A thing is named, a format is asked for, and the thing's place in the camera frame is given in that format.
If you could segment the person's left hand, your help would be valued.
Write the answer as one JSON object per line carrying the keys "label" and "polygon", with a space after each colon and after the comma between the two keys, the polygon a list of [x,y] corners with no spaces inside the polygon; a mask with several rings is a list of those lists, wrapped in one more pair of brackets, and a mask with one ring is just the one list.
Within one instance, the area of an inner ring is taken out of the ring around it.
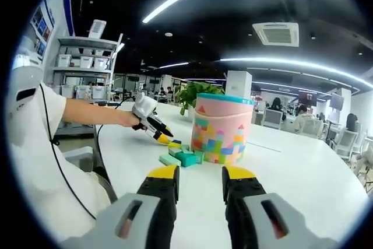
{"label": "person's left hand", "polygon": [[123,127],[131,127],[134,130],[146,130],[145,126],[140,123],[140,119],[130,111],[119,113],[119,123]]}

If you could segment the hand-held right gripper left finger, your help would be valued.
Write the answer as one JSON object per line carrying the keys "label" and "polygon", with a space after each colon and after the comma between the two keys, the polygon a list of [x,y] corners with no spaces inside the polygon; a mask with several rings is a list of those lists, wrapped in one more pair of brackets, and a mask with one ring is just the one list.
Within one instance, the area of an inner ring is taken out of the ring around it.
{"label": "hand-held right gripper left finger", "polygon": [[151,171],[136,193],[126,193],[100,212],[95,226],[61,248],[169,248],[177,218],[180,168]]}

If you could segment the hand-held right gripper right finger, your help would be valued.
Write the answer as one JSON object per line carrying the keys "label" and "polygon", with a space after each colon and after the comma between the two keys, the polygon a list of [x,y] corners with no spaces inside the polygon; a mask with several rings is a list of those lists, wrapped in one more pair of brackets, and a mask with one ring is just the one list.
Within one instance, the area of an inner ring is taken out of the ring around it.
{"label": "hand-held right gripper right finger", "polygon": [[307,228],[305,217],[256,175],[242,167],[222,168],[223,200],[232,248],[338,248]]}

